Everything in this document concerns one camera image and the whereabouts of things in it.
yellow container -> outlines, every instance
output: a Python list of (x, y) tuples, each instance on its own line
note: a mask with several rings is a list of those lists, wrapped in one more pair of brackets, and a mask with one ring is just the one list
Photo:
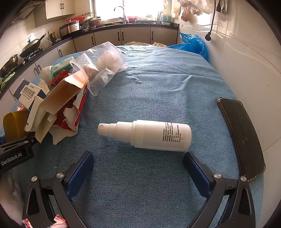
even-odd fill
[(7, 142), (22, 139), (28, 134), (28, 132), (24, 130), (27, 118), (27, 110), (10, 112), (4, 116), (3, 128)]

bottle label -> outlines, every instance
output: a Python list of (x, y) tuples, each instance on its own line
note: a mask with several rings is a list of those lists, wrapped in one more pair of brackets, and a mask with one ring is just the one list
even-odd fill
[(184, 147), (186, 125), (168, 122), (151, 122), (144, 126), (143, 145)]

faucet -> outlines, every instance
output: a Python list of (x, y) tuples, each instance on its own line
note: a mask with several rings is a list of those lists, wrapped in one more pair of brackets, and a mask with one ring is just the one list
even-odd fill
[(125, 20), (124, 20), (124, 24), (126, 24), (126, 16), (125, 16), (124, 7), (122, 7), (122, 6), (117, 6), (117, 7), (121, 7), (121, 8), (123, 9), (123, 18), (125, 19)]

window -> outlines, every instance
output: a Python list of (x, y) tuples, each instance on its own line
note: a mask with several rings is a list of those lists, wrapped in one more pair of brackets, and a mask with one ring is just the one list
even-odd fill
[(116, 6), (123, 6), (127, 17), (137, 16), (145, 18), (152, 15), (157, 16), (159, 10), (163, 8), (164, 0), (94, 0), (96, 16), (102, 20), (123, 17), (123, 9)]

bottle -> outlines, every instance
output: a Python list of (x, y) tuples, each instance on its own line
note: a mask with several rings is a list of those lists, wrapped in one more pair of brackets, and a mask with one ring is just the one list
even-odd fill
[(136, 120), (99, 124), (98, 134), (117, 141), (130, 143), (137, 148), (186, 151), (191, 143), (191, 129), (187, 124)]

